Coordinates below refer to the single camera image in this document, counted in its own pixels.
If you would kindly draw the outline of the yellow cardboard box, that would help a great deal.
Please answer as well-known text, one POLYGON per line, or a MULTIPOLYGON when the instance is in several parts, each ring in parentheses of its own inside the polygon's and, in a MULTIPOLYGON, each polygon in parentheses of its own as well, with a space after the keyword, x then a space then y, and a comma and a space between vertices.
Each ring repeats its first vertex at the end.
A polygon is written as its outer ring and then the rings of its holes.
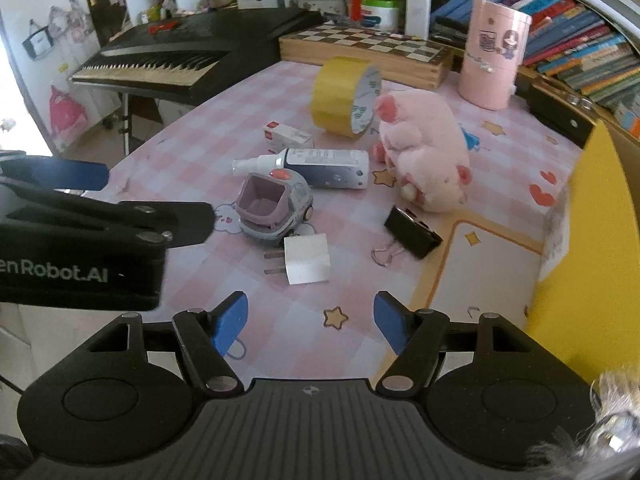
POLYGON ((639 143, 604 122, 547 214, 526 332, 587 382, 639 365, 639 143))

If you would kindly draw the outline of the yellow tape roll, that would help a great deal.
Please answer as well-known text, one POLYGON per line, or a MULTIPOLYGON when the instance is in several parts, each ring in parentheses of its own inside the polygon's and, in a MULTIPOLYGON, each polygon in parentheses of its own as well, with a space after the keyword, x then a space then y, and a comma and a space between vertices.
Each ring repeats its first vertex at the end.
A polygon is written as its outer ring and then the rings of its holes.
POLYGON ((311 119, 329 133, 356 139, 369 128, 381 91, 381 74, 369 61, 330 58, 314 81, 311 119))

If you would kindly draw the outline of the black electronic keyboard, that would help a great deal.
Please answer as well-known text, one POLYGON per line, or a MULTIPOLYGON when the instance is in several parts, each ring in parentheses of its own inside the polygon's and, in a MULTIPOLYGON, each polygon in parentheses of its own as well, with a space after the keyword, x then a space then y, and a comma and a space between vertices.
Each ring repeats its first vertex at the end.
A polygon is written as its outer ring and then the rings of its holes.
POLYGON ((72 81, 198 106, 280 61, 280 38, 321 25, 317 11, 227 9, 127 30, 89 58, 72 81))

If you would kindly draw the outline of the pink checkered tablecloth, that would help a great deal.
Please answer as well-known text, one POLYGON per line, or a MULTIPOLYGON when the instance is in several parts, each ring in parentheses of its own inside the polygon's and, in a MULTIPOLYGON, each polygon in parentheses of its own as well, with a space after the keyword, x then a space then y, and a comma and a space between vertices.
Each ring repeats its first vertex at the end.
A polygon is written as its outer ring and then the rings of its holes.
MULTIPOLYGON (((314 192, 311 228, 328 239, 328 282, 290 286, 286 276, 266 275, 264 250, 236 226, 232 204, 242 179, 232 160, 266 152, 262 127, 275 120, 312 133, 320 148, 370 150, 376 127, 358 142, 325 134, 310 117, 319 67, 281 62, 211 98, 173 122, 117 164, 101 192, 102 202, 206 202, 216 210, 215 233, 206 243, 171 249, 160 306, 145 321, 170 320, 189 308, 210 309, 230 292, 248 298, 248 321, 230 349, 228 362, 247 385, 253 378, 349 378, 373 376, 388 345, 372 318, 372 300, 388 290, 409 303, 421 274, 412 255, 388 268, 371 259, 373 248, 390 241, 383 223, 397 202, 387 174, 370 174, 365 191, 314 192), (324 326, 324 312, 340 307, 340 329, 324 326)), ((555 195, 579 156, 579 148, 529 115, 514 96, 507 110, 488 112, 458 96, 458 74, 438 93, 463 130, 477 136, 471 151, 473 181, 465 208, 515 232, 540 240, 546 208, 535 203, 529 185, 555 195)))

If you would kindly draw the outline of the white staples box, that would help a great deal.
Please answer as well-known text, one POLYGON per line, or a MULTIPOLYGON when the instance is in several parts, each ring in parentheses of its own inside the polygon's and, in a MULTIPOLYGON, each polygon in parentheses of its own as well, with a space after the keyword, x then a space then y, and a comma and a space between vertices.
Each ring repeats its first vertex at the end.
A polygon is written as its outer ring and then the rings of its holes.
POLYGON ((268 122, 264 127, 264 137, 269 153, 314 148, 314 138, 310 133, 280 122, 268 122))

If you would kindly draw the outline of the grey purple toy car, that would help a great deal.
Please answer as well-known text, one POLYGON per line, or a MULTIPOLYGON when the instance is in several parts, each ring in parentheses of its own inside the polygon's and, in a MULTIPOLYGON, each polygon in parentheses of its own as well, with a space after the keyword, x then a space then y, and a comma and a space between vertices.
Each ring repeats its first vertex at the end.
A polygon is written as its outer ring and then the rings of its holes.
POLYGON ((311 187, 298 172, 249 174, 235 202, 241 231, 258 242, 279 245, 314 213, 311 187))

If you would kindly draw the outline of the white spray bottle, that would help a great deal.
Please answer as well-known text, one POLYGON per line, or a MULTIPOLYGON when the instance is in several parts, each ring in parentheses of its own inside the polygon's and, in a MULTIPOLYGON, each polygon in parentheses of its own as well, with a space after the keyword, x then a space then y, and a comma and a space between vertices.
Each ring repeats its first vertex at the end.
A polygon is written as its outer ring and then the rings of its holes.
POLYGON ((270 176, 276 170, 300 174, 312 188, 364 190, 369 183, 369 154, 359 150, 320 150, 286 148, 278 154, 235 159, 231 172, 237 177, 249 174, 270 176))

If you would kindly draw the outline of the pink plush pig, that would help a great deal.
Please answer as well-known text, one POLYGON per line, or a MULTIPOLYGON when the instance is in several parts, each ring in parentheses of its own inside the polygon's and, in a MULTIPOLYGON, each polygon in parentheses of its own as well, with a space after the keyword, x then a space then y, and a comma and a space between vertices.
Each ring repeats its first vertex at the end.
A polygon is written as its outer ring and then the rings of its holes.
POLYGON ((399 184, 401 197, 426 212, 447 212, 466 203, 473 180, 468 144, 449 105, 421 89, 378 96, 380 120, 373 155, 399 184))

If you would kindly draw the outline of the pink cylindrical canister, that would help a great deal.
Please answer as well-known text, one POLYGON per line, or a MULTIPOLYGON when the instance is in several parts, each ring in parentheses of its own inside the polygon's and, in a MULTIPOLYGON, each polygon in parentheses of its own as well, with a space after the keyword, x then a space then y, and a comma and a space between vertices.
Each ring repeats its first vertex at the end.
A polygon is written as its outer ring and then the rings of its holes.
POLYGON ((515 92, 532 18, 489 0, 473 0, 458 91, 485 110, 504 110, 515 92))

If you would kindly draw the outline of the wooden chess board box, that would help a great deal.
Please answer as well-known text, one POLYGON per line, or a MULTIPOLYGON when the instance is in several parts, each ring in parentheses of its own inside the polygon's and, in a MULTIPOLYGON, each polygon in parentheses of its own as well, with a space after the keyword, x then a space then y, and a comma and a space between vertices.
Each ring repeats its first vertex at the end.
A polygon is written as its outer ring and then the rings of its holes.
POLYGON ((359 58, 388 81, 435 90, 452 66, 452 51, 434 42, 370 29, 322 24, 280 38, 283 61, 323 65, 330 58, 359 58))

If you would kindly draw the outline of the blue plastic bag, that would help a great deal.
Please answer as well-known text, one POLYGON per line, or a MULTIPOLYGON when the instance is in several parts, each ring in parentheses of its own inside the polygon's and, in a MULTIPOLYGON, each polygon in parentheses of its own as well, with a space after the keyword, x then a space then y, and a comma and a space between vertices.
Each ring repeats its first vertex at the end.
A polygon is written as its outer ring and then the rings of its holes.
POLYGON ((461 131, 465 138, 466 149, 477 153, 480 150, 480 138, 473 133, 467 132, 465 128, 462 128, 461 131))

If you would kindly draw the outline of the white power plug adapter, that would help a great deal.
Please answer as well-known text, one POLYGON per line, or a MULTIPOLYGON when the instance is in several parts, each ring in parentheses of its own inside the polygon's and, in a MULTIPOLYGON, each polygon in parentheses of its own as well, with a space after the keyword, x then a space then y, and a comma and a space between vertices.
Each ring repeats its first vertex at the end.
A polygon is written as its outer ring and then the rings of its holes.
POLYGON ((266 269, 266 275, 285 274, 290 285, 327 282, 331 276, 331 259, 326 234, 289 236, 283 248, 264 253, 265 259, 281 259, 277 268, 266 269))

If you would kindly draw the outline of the white green lidded jar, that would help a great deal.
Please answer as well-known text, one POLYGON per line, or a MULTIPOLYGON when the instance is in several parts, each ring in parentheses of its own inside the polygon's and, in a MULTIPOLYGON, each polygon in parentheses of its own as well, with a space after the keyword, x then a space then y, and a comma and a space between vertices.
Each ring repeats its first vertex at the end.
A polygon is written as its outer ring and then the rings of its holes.
POLYGON ((360 24, 379 32, 397 32, 401 0, 362 0, 360 24))

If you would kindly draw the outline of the black binder clip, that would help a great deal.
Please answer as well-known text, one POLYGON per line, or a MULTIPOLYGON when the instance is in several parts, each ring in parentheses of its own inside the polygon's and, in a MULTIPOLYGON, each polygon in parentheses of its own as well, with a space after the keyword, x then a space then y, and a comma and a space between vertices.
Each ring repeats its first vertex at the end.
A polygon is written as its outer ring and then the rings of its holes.
POLYGON ((395 257, 408 252, 418 260, 425 259, 442 244, 442 237, 420 220, 410 209, 393 206, 384 228, 392 237, 383 248, 373 248, 372 260, 383 268, 390 266, 395 257))

